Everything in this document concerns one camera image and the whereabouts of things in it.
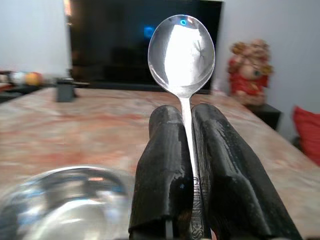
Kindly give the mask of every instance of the red figurine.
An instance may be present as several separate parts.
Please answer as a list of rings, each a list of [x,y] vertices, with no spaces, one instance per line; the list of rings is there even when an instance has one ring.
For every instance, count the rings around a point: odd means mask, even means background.
[[[243,105],[262,105],[265,103],[264,88],[268,86],[268,76],[273,68],[268,64],[269,46],[262,39],[250,44],[235,43],[229,60],[231,95]]]

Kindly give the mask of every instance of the television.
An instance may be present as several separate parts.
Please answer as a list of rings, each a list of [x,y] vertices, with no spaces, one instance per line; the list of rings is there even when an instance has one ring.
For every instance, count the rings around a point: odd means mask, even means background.
[[[148,67],[148,46],[166,18],[199,19],[216,46],[221,1],[69,0],[72,77],[92,88],[160,91]],[[209,93],[211,81],[202,88]]]

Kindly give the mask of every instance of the red pillow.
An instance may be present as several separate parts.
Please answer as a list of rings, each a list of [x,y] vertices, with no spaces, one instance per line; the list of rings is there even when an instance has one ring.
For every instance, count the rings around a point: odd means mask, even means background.
[[[304,153],[320,165],[320,114],[315,114],[296,106],[293,121],[301,138]]]

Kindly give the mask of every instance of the metal spoon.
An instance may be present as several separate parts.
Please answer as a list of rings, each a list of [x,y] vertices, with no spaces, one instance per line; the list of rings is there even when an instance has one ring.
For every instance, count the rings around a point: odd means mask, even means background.
[[[194,142],[190,100],[211,77],[215,47],[206,27],[196,18],[175,15],[156,28],[148,49],[148,65],[154,80],[178,97],[190,151],[193,172],[191,237],[209,237],[205,229],[198,156]]]

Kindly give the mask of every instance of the marble tabletop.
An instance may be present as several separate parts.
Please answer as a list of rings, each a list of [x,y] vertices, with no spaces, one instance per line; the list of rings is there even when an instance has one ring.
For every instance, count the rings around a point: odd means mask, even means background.
[[[46,88],[0,104],[0,192],[44,171],[97,164],[134,175],[149,140],[152,111],[180,109],[166,92],[77,89],[71,103]],[[260,158],[301,235],[320,236],[320,168],[244,106],[221,94],[215,105]]]

